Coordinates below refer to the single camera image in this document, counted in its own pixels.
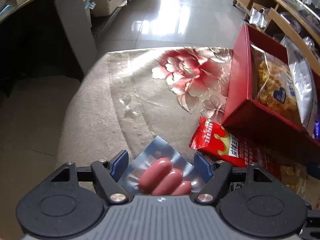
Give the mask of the red spicy strip packet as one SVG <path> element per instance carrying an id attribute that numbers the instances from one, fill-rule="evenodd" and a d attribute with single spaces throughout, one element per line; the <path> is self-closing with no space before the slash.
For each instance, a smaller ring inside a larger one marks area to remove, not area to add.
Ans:
<path id="1" fill-rule="evenodd" d="M 274 176 L 306 171 L 305 166 L 281 157 L 277 152 L 265 150 L 244 137 L 236 137 L 219 123 L 204 116 L 200 117 L 190 148 L 212 159 L 227 161 L 236 167 L 258 163 Z"/>

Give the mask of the gold brown snack packet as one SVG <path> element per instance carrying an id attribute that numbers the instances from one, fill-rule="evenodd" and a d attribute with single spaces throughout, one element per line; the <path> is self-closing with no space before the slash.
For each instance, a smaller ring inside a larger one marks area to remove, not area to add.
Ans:
<path id="1" fill-rule="evenodd" d="M 283 184 L 308 201 L 313 209 L 319 209 L 319 180 L 308 175 L 305 166 L 281 165 L 280 172 Z"/>

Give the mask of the vacuum packed sausages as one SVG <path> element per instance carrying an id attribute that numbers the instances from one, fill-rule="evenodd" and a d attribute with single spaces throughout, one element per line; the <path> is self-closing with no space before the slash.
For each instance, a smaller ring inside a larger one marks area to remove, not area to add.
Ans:
<path id="1" fill-rule="evenodd" d="M 150 195 L 190 194 L 204 185 L 195 167 L 161 137 L 128 165 L 119 183 L 129 194 Z"/>

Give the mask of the red cardboard box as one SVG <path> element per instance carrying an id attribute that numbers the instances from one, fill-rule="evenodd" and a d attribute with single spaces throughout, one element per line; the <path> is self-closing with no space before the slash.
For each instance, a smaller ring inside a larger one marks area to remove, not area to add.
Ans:
<path id="1" fill-rule="evenodd" d="M 296 84 L 286 48 L 244 25 L 233 48 L 223 127 L 303 165 L 319 164 L 317 112 L 302 119 Z"/>

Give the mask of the clear yellow egg crisp bag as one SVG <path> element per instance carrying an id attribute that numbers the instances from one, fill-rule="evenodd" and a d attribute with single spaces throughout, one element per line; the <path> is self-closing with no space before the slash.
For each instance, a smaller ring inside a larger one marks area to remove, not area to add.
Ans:
<path id="1" fill-rule="evenodd" d="M 251 44 L 251 53 L 253 68 L 257 74 L 255 100 L 295 125 L 301 125 L 288 65 L 254 44 Z"/>

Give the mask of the silver white snack pack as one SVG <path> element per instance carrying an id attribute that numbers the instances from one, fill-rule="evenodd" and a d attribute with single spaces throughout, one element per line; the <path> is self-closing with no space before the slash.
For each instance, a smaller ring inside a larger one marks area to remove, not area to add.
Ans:
<path id="1" fill-rule="evenodd" d="M 300 119 L 305 130 L 312 135 L 318 110 L 316 87 L 306 58 L 298 47 L 284 36 L 281 43 L 287 50 L 289 69 L 295 88 Z"/>

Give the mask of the blue wafer biscuit pack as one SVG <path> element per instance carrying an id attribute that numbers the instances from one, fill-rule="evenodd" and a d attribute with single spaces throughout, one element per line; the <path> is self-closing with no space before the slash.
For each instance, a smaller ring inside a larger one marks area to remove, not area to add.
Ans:
<path id="1" fill-rule="evenodd" d="M 320 116 L 317 114 L 313 131 L 314 139 L 320 141 Z"/>

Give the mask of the floral beige tablecloth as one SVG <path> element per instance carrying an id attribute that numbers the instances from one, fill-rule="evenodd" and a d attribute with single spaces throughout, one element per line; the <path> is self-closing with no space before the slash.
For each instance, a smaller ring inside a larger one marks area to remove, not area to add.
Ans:
<path id="1" fill-rule="evenodd" d="M 106 53 L 91 68 L 69 104 L 57 161 L 79 165 L 107 159 L 119 150 L 131 158 L 155 138 L 162 137 L 185 159 L 200 116 L 222 124 L 227 77 L 214 88 L 195 81 L 182 95 L 159 71 L 161 57 L 200 54 L 228 73 L 232 51 L 221 47 L 168 47 Z"/>

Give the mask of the long dark side table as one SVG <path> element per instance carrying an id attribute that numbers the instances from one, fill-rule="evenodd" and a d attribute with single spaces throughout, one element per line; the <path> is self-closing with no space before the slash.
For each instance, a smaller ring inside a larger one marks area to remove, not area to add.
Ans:
<path id="1" fill-rule="evenodd" d="M 1 95 L 22 80 L 82 81 L 97 55 L 83 0 L 32 0 L 1 19 Z"/>

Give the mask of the wooden TV cabinet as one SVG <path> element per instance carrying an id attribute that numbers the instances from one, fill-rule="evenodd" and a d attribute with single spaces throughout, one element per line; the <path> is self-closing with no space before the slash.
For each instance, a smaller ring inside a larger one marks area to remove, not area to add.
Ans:
<path id="1" fill-rule="evenodd" d="M 319 26 L 313 20 L 319 17 L 299 0 L 233 0 L 233 5 L 241 6 L 245 19 L 249 20 L 252 8 L 267 10 L 266 27 L 256 27 L 259 31 L 274 36 L 282 33 L 302 52 L 311 69 L 319 73 Z"/>

